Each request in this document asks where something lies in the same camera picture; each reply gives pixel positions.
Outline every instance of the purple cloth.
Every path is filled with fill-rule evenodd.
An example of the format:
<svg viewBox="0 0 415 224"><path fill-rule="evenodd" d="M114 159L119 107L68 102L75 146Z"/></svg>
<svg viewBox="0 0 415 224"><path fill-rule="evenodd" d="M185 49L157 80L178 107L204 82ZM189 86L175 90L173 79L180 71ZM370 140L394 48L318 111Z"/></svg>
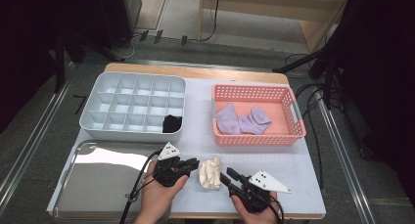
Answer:
<svg viewBox="0 0 415 224"><path fill-rule="evenodd" d="M251 114L242 116L239 119L239 126L244 133L255 135L263 134L263 131L271 124L271 119L260 107L253 107Z"/></svg>
<svg viewBox="0 0 415 224"><path fill-rule="evenodd" d="M226 105L223 109L216 113L216 123L222 134L241 134L238 116L236 115L233 104Z"/></svg>

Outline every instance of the pink basket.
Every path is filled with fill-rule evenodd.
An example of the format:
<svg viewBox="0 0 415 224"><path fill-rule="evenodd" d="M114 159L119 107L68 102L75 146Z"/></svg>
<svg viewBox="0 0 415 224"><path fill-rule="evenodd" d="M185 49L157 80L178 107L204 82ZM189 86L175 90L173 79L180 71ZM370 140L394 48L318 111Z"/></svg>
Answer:
<svg viewBox="0 0 415 224"><path fill-rule="evenodd" d="M262 135L222 134L215 114L232 103L238 117L259 106L272 120ZM267 145L290 146L305 136L304 123L293 90L286 86L224 85L212 87L213 133L219 146Z"/></svg>

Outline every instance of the crumpled white cloth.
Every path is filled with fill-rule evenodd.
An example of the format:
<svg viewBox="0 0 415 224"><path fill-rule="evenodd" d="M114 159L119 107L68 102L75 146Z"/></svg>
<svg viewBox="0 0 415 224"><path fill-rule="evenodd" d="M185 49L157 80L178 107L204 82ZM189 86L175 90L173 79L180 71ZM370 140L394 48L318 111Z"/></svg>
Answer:
<svg viewBox="0 0 415 224"><path fill-rule="evenodd" d="M199 181L202 187L211 190L220 188L220 158L203 161L199 165Z"/></svg>

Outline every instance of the silver tray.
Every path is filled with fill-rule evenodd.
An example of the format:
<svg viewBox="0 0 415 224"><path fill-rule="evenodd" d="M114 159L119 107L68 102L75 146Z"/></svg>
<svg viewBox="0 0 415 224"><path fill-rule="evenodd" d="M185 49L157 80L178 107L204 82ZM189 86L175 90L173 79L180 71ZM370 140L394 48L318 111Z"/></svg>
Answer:
<svg viewBox="0 0 415 224"><path fill-rule="evenodd" d="M137 176L165 144L88 140L79 144L53 210L59 223L119 223ZM140 199L127 216L132 221Z"/></svg>

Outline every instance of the white triangular marker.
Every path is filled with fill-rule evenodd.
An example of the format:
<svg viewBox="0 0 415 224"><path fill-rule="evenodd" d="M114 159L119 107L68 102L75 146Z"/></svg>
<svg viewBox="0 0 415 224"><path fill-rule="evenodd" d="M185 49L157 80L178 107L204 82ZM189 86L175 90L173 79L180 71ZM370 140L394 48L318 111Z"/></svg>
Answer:
<svg viewBox="0 0 415 224"><path fill-rule="evenodd" d="M269 175L269 173L260 170L256 175L250 178L250 183L256 185L265 191L290 193L290 189L280 183L277 179Z"/></svg>
<svg viewBox="0 0 415 224"><path fill-rule="evenodd" d="M167 159L171 157L178 157L180 155L181 155L180 151L176 149L176 147L171 145L170 142L168 142L162 149L161 153L159 154L158 160L163 160L163 159Z"/></svg>

